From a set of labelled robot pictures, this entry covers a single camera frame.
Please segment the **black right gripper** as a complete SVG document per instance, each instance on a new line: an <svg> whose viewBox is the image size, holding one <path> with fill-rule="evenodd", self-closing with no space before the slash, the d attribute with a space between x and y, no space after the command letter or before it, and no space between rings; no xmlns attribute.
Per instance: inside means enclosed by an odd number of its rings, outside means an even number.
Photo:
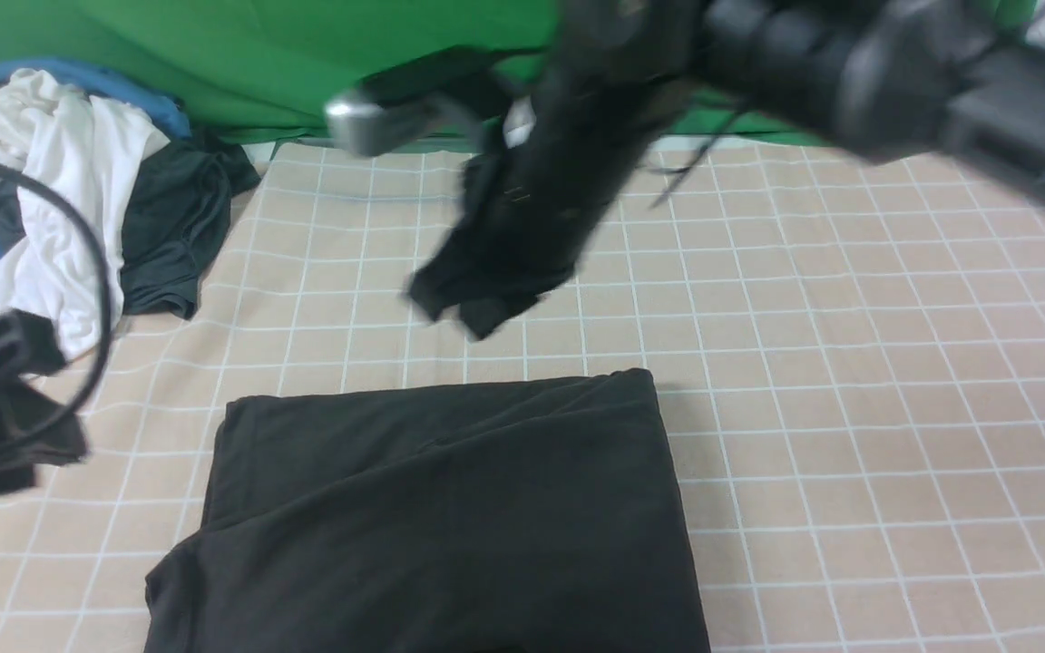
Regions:
<svg viewBox="0 0 1045 653"><path fill-rule="evenodd" d="M684 73L622 77L577 55L548 59L531 94L534 125L467 244L444 244L405 296L431 323L448 310L473 340L539 305L575 273L644 153L694 92Z"/></svg>

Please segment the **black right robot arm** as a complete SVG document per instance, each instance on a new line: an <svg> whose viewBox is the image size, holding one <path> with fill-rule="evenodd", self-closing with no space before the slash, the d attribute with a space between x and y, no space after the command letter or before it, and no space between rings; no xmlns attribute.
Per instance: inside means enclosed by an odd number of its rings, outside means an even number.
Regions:
<svg viewBox="0 0 1045 653"><path fill-rule="evenodd" d="M531 309L702 88L874 165L944 154L1045 207L1045 46L1024 34L969 1L563 1L533 127L472 160L407 297L477 339Z"/></svg>

